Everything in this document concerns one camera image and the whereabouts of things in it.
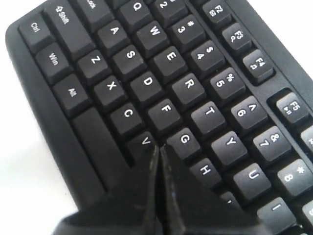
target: a key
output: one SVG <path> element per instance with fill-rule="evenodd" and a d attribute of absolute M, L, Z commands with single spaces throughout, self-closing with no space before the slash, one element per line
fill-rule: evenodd
<path fill-rule="evenodd" d="M 268 119 L 268 114 L 254 96 L 235 105 L 230 111 L 231 122 L 242 135 L 254 130 Z"/>
<path fill-rule="evenodd" d="M 207 41 L 189 55 L 189 64 L 198 79 L 219 69 L 225 64 L 225 58 L 213 41 Z"/>
<path fill-rule="evenodd" d="M 91 104 L 91 100 L 74 74 L 57 83 L 53 91 L 68 117 L 77 115 Z"/>
<path fill-rule="evenodd" d="M 290 125 L 301 124 L 309 116 L 305 105 L 292 92 L 279 99 L 276 102 L 276 108 L 284 121 Z"/>
<path fill-rule="evenodd" d="M 220 106 L 227 104 L 246 92 L 246 86 L 233 68 L 227 68 L 205 82 L 210 95 Z"/>
<path fill-rule="evenodd" d="M 166 134 L 182 123 L 182 118 L 169 99 L 148 110 L 148 116 L 159 136 Z"/>
<path fill-rule="evenodd" d="M 306 234 L 300 227 L 294 226 L 288 229 L 285 233 L 282 233 L 282 235 L 308 235 L 308 234 Z"/>
<path fill-rule="evenodd" d="M 101 181 L 111 189 L 130 168 L 99 113 L 91 108 L 75 118 L 73 126 Z"/>
<path fill-rule="evenodd" d="M 209 1 L 203 5 L 202 10 L 215 29 L 222 28 L 232 21 L 230 10 L 223 0 Z"/>
<path fill-rule="evenodd" d="M 157 21 L 152 21 L 134 35 L 134 41 L 145 58 L 166 49 L 170 41 Z"/>
<path fill-rule="evenodd" d="M 255 200 L 271 188 L 269 179 L 256 163 L 239 172 L 229 173 L 227 178 L 244 204 Z"/>
<path fill-rule="evenodd" d="M 173 147 L 182 160 L 190 159 L 201 151 L 201 147 L 188 128 L 184 128 L 167 139 L 166 143 Z"/>
<path fill-rule="evenodd" d="M 313 173 L 301 159 L 285 167 L 270 169 L 269 174 L 287 199 L 295 198 L 313 186 Z"/>
<path fill-rule="evenodd" d="M 113 57 L 113 61 L 123 82 L 127 82 L 147 68 L 145 61 L 133 45 L 117 53 Z"/>
<path fill-rule="evenodd" d="M 159 98 L 165 92 L 156 77 L 151 72 L 146 72 L 130 83 L 130 93 L 136 98 L 141 107 L 146 107 Z"/>
<path fill-rule="evenodd" d="M 112 11 L 103 0 L 74 0 L 74 2 L 91 33 L 114 20 Z"/>
<path fill-rule="evenodd" d="M 151 10 L 160 24 L 167 28 L 188 14 L 184 1 L 156 0 Z"/>
<path fill-rule="evenodd" d="M 253 157 L 264 166 L 273 164 L 291 151 L 291 144 L 277 126 L 269 128 L 249 142 Z"/>
<path fill-rule="evenodd" d="M 296 223 L 296 218 L 281 197 L 256 205 L 250 211 L 277 235 Z"/>
<path fill-rule="evenodd" d="M 107 57 L 119 52 L 131 43 L 127 33 L 118 21 L 113 21 L 97 32 L 100 48 Z"/>
<path fill-rule="evenodd" d="M 246 147 L 233 131 L 212 142 L 210 149 L 213 152 L 210 156 L 221 169 L 228 169 L 248 154 Z"/>
<path fill-rule="evenodd" d="M 54 41 L 54 37 L 40 14 L 23 22 L 19 30 L 34 54 Z"/>
<path fill-rule="evenodd" d="M 298 200 L 292 203 L 292 208 L 299 217 L 301 224 L 305 228 L 313 229 L 313 198 L 312 193 L 308 193 L 304 197 L 300 197 Z"/>
<path fill-rule="evenodd" d="M 313 152 L 313 126 L 310 126 L 301 133 L 301 139 L 309 150 Z"/>
<path fill-rule="evenodd" d="M 36 61 L 50 85 L 54 85 L 72 71 L 65 55 L 56 43 L 39 51 Z"/>
<path fill-rule="evenodd" d="M 134 33 L 153 20 L 143 0 L 131 0 L 117 11 L 117 15 L 129 33 Z"/>
<path fill-rule="evenodd" d="M 249 78 L 253 85 L 260 85 L 274 75 L 274 67 L 260 50 L 255 50 L 243 58 L 244 66 L 249 72 Z"/>
<path fill-rule="evenodd" d="M 202 160 L 190 167 L 190 171 L 207 188 L 214 188 L 222 183 L 222 178 L 211 161 L 203 157 Z"/>
<path fill-rule="evenodd" d="M 95 44 L 67 0 L 53 0 L 45 8 L 56 35 L 72 60 L 95 49 Z"/>
<path fill-rule="evenodd" d="M 97 102 L 103 112 L 110 112 L 127 100 L 127 95 L 114 76 L 110 76 L 94 87 Z"/>
<path fill-rule="evenodd" d="M 169 86 L 169 96 L 179 110 L 186 111 L 204 100 L 206 92 L 198 79 L 190 73 Z"/>
<path fill-rule="evenodd" d="M 224 116 L 212 101 L 193 111 L 189 119 L 197 137 L 201 140 L 208 138 L 226 126 Z"/>
<path fill-rule="evenodd" d="M 127 103 L 110 114 L 110 120 L 122 138 L 140 131 L 144 122 L 131 103 Z"/>
<path fill-rule="evenodd" d="M 98 50 L 94 50 L 77 62 L 77 67 L 83 75 L 84 83 L 92 86 L 111 74 L 104 57 Z"/>
<path fill-rule="evenodd" d="M 127 143 L 127 148 L 135 162 L 141 157 L 153 154 L 155 146 L 157 146 L 157 142 L 150 132 L 144 132 Z"/>
<path fill-rule="evenodd" d="M 220 198 L 227 202 L 227 204 L 233 205 L 237 208 L 241 208 L 235 196 L 230 192 L 226 191 L 220 195 Z"/>
<path fill-rule="evenodd" d="M 226 28 L 222 35 L 235 55 L 240 55 L 252 47 L 252 41 L 239 23 Z"/>
<path fill-rule="evenodd" d="M 151 60 L 151 66 L 163 84 L 173 81 L 188 70 L 175 47 L 169 47 Z"/>
<path fill-rule="evenodd" d="M 206 38 L 204 29 L 193 15 L 185 17 L 170 27 L 169 34 L 181 53 L 199 45 Z"/>
<path fill-rule="evenodd" d="M 129 0 L 107 0 L 106 2 L 110 5 L 113 10 L 120 8 L 122 5 L 127 3 Z"/>

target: black keyboard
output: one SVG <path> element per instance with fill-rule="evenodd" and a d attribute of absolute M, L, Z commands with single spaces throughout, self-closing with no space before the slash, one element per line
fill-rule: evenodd
<path fill-rule="evenodd" d="M 274 234 L 313 231 L 313 82 L 245 0 L 48 0 L 6 42 L 79 208 L 167 143 Z"/>

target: white surface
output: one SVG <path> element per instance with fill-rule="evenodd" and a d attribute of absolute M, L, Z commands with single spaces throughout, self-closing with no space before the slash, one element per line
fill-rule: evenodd
<path fill-rule="evenodd" d="M 43 0 L 13 2 L 14 7 L 0 14 L 0 234 L 48 235 L 62 217 L 77 209 L 28 105 L 4 42 L 9 24 Z M 313 3 L 249 2 L 313 77 Z"/>

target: keyboard frame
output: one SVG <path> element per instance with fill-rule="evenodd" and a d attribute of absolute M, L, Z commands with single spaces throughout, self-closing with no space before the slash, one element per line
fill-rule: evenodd
<path fill-rule="evenodd" d="M 209 29 L 190 1 L 185 0 L 185 2 L 190 12 L 199 20 L 206 33 L 219 47 L 248 89 L 267 111 L 269 117 L 313 171 L 313 163 L 309 160 L 310 155 L 306 155 L 301 149 L 267 103 L 269 97 L 284 88 L 289 88 L 306 104 L 309 113 L 313 116 L 313 81 L 311 78 L 246 0 L 225 0 L 233 12 L 235 20 L 246 28 L 254 44 L 265 52 L 265 56 L 271 59 L 276 70 L 276 75 L 270 80 L 260 86 L 253 86 L 235 62 L 234 57 L 218 41 L 213 31 Z M 88 161 L 88 156 L 77 139 L 66 115 L 59 106 L 51 88 L 18 31 L 19 25 L 24 20 L 43 11 L 47 5 L 49 5 L 49 0 L 11 24 L 6 32 L 5 39 L 12 63 L 37 122 L 75 203 L 79 209 L 82 209 L 100 200 L 106 192 L 90 161 Z"/>

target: space bar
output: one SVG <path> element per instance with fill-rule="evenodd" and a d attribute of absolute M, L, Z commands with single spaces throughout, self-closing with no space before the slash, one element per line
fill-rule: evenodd
<path fill-rule="evenodd" d="M 73 125 L 100 180 L 111 189 L 130 171 L 111 133 L 95 108 L 75 118 Z"/>

